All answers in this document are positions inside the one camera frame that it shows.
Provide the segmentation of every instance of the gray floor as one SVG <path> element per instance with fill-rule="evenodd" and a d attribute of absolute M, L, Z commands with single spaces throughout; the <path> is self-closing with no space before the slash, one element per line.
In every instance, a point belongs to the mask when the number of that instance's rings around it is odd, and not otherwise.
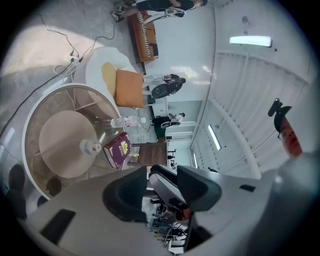
<path fill-rule="evenodd" d="M 49 32 L 41 21 L 41 16 L 48 29 L 65 33 L 69 41 L 78 50 L 80 57 L 94 43 L 98 36 L 115 36 L 112 40 L 99 38 L 95 47 L 116 47 L 125 54 L 137 72 L 141 67 L 136 64 L 128 25 L 125 21 L 114 27 L 110 16 L 112 1 L 109 0 L 70 0 L 51 1 L 27 20 L 16 36 L 0 71 L 0 129 L 13 115 L 18 105 L 45 81 L 54 76 L 53 68 L 64 64 L 65 56 L 72 51 L 65 36 Z M 60 80 L 61 77 L 38 89 L 23 104 L 0 138 L 0 177 L 2 191 L 8 190 L 8 174 L 10 169 L 23 161 L 22 132 L 26 117 L 42 92 Z M 139 116 L 149 117 L 146 109 L 135 110 Z M 127 130 L 132 143 L 155 142 L 153 128 L 149 126 L 134 127 Z M 27 179 L 24 188 L 27 198 L 27 213 L 37 206 L 40 196 L 32 183 Z"/>

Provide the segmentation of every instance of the ceiling light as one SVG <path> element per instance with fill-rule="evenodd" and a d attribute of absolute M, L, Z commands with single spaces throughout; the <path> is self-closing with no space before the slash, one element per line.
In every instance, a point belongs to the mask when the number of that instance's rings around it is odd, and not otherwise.
<path fill-rule="evenodd" d="M 193 153 L 193 158 L 194 158 L 195 168 L 198 168 L 198 164 L 197 164 L 197 159 L 196 159 L 196 154 L 195 153 Z"/>
<path fill-rule="evenodd" d="M 240 44 L 240 45 L 254 45 L 271 47 L 272 39 L 269 36 L 260 35 L 242 35 L 242 36 L 232 36 L 230 37 L 230 44 Z"/>
<path fill-rule="evenodd" d="M 208 125 L 208 129 L 209 129 L 209 132 L 210 132 L 210 134 L 211 134 L 211 136 L 213 138 L 213 141 L 214 141 L 214 144 L 216 146 L 216 149 L 220 150 L 221 149 L 220 143 L 219 143 L 218 138 L 217 138 L 217 136 L 216 136 L 216 134 L 215 134 L 215 132 L 212 129 L 212 126 L 210 124 Z"/>

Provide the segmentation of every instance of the white cabinet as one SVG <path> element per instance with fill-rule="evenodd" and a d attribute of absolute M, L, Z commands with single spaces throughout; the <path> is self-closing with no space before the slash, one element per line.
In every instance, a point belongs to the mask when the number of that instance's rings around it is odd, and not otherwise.
<path fill-rule="evenodd" d="M 154 116 L 167 117 L 167 104 L 166 103 L 155 103 L 152 105 Z"/>

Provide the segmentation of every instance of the book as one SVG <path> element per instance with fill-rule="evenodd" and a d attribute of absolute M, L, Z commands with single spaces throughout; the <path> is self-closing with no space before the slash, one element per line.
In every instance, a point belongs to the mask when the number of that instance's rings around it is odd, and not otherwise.
<path fill-rule="evenodd" d="M 103 151 L 113 168 L 119 168 L 131 151 L 128 134 L 122 132 L 105 146 Z"/>

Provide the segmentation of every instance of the white shirt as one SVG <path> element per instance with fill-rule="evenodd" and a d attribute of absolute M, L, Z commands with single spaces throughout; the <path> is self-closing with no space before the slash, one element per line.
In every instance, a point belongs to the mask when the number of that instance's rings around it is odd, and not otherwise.
<path fill-rule="evenodd" d="M 182 122 L 182 120 L 184 119 L 184 117 L 181 114 L 177 114 L 176 117 L 173 119 L 174 122 Z"/>

